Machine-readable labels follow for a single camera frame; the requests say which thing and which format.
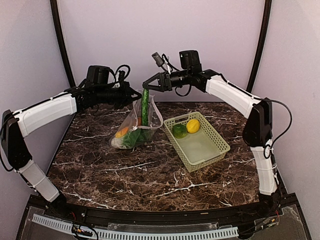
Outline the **green white bok choy toy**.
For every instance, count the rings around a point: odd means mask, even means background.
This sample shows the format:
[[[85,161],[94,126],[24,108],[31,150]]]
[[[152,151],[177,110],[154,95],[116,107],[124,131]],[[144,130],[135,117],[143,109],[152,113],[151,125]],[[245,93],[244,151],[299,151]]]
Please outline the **green white bok choy toy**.
[[[111,147],[116,149],[133,149],[136,146],[143,145],[151,141],[153,135],[153,130],[137,128],[134,131],[129,131],[124,136],[114,136],[110,139],[109,144]]]

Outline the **green pepper toy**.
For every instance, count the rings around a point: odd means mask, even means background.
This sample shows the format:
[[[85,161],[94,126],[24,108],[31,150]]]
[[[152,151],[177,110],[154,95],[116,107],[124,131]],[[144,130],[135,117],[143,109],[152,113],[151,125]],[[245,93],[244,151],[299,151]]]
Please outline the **green pepper toy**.
[[[177,139],[182,139],[187,136],[187,127],[183,124],[176,124],[172,127],[172,134]]]

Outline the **yellow lemon toy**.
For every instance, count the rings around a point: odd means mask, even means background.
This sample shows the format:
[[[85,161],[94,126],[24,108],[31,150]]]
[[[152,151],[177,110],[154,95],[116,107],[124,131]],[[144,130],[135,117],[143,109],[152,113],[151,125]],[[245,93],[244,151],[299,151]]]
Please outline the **yellow lemon toy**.
[[[194,134],[200,129],[200,122],[197,119],[191,119],[186,124],[186,129],[189,134]]]

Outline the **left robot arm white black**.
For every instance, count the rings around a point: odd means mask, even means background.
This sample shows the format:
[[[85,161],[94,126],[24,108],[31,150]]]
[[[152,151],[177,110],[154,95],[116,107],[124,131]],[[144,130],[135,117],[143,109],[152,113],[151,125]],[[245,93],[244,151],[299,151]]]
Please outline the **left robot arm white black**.
[[[14,112],[2,115],[0,142],[11,168],[16,171],[46,201],[60,218],[67,218],[70,206],[63,201],[63,194],[48,179],[30,154],[25,138],[37,129],[62,117],[71,116],[99,104],[109,104],[115,109],[126,107],[142,97],[125,80],[97,83],[84,79],[79,86],[69,88],[56,96]]]

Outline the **dark green cucumber toy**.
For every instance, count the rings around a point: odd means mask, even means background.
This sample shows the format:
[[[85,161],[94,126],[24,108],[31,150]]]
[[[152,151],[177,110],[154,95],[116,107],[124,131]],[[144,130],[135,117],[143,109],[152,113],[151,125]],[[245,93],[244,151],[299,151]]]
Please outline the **dark green cucumber toy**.
[[[142,98],[141,98],[141,124],[143,126],[149,125],[149,90],[143,89]]]

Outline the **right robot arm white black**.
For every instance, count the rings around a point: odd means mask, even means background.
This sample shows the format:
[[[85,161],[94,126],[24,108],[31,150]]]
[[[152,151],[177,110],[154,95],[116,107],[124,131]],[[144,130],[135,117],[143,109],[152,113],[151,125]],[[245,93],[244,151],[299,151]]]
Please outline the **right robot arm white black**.
[[[244,142],[253,153],[259,179],[259,201],[255,213],[266,217],[280,200],[277,163],[274,157],[273,99],[260,98],[233,84],[211,69],[159,72],[144,81],[144,89],[172,91],[185,85],[215,96],[240,112],[247,120],[242,132]]]

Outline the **clear zip top bag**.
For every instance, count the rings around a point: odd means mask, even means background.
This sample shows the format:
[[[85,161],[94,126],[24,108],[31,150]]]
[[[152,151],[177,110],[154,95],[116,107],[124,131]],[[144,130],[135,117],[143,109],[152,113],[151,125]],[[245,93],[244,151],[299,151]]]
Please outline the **clear zip top bag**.
[[[138,92],[141,98],[133,102],[131,112],[109,140],[109,145],[115,149],[129,150],[151,141],[164,123],[150,91],[143,89]]]

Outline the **black frame post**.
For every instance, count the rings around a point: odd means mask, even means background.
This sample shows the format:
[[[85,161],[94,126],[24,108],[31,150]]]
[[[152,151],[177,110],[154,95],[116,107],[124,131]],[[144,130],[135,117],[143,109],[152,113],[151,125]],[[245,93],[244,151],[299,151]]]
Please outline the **black frame post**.
[[[63,33],[63,27],[61,23],[61,18],[60,18],[60,12],[59,12],[59,5],[57,0],[50,0],[50,9],[51,9],[51,14],[52,14],[52,20],[53,20],[53,25],[54,25],[54,30],[55,30],[55,35],[56,35],[56,40],[58,43],[59,47],[59,52],[61,56],[61,60],[63,63],[64,71],[69,83],[69,86],[71,88],[76,87],[76,82],[74,79],[72,67],[70,64],[70,59],[68,56],[68,51],[65,43],[65,37]]]
[[[272,10],[272,0],[265,0],[262,20],[261,20],[261,27],[260,27],[258,42],[257,42],[257,46],[256,46],[256,51],[255,51],[255,56],[254,56],[250,76],[248,79],[248,83],[246,86],[246,91],[248,93],[252,93],[255,82],[256,82],[256,78],[258,75],[258,70],[260,67],[260,63],[261,63],[261,59],[262,59],[262,55],[263,55],[263,51],[264,51],[264,46],[265,46],[265,41],[266,41],[266,37],[267,37],[271,10]]]

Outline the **brown mushroom toy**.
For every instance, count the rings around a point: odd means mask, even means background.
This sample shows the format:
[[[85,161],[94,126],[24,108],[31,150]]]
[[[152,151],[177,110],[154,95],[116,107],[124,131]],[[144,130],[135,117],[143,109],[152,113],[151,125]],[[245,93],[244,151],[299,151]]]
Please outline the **brown mushroom toy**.
[[[138,117],[137,118],[137,123],[136,123],[136,126],[137,127],[140,127],[140,126],[142,126],[143,124],[142,124],[142,118],[141,117]]]

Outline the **left black frame post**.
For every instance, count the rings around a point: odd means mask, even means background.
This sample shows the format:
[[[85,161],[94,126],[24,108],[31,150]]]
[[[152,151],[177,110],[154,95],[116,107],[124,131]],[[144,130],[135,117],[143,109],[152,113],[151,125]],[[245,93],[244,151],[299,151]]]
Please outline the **left black frame post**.
[[[53,25],[54,25],[54,30],[55,30],[55,35],[56,35],[56,40],[58,43],[59,47],[59,52],[61,56],[61,60],[63,63],[64,71],[69,83],[69,86],[71,88],[76,87],[76,82],[74,79],[72,67],[70,64],[70,59],[68,56],[68,51],[65,43],[65,37],[63,33],[63,27],[61,23],[61,18],[60,18],[60,12],[59,12],[59,5],[57,0],[50,0],[50,9],[51,9],[51,14],[52,14],[52,20],[53,20]]]

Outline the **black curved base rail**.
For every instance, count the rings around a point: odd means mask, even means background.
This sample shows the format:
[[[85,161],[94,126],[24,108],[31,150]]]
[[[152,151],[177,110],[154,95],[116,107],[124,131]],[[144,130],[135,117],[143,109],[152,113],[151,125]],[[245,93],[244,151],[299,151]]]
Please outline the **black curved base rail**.
[[[182,226],[191,224],[218,223],[219,226],[232,225],[240,228],[240,234],[249,235],[258,230],[269,218],[286,223],[291,217],[304,230],[305,217],[298,198],[294,193],[285,194],[276,203],[254,202],[245,205],[192,210],[192,211],[128,211],[65,203],[63,213],[58,213],[42,197],[31,195],[24,209],[26,219],[32,211],[42,215],[66,220],[87,227],[107,227],[108,224],[146,225],[146,226]]]

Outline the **pale green plastic basket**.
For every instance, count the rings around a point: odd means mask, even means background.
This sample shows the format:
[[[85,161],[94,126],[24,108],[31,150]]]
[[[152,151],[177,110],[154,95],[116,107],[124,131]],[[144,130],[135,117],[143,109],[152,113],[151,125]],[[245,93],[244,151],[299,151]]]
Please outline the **pale green plastic basket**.
[[[186,125],[190,120],[199,121],[196,133],[187,133],[183,138],[173,135],[173,127]],[[194,172],[222,160],[231,149],[229,144],[198,111],[166,119],[165,134],[188,172]]]

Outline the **right black frame post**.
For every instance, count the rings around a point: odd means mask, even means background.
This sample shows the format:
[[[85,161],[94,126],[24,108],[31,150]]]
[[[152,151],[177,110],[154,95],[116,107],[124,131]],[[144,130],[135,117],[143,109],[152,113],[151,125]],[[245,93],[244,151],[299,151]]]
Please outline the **right black frame post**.
[[[248,79],[248,83],[246,86],[246,91],[248,93],[252,93],[255,82],[256,82],[256,78],[258,75],[258,70],[260,67],[260,63],[261,63],[261,59],[262,59],[262,55],[263,55],[263,51],[264,51],[264,46],[265,46],[265,41],[266,41],[266,37],[267,37],[271,10],[272,10],[272,0],[265,0],[262,20],[261,20],[261,27],[260,27],[258,42],[257,42],[257,46],[256,46],[256,51],[255,51],[255,56],[254,56],[250,76]]]

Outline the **orange yellow toy food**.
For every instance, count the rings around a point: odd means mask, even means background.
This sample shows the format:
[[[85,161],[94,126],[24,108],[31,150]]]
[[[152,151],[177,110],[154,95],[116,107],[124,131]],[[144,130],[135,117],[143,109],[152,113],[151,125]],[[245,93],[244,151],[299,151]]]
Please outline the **orange yellow toy food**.
[[[115,134],[115,137],[116,138],[122,138],[128,133],[128,131],[129,131],[129,127],[126,126],[126,127],[122,128],[122,129],[118,130],[116,132],[116,134]]]

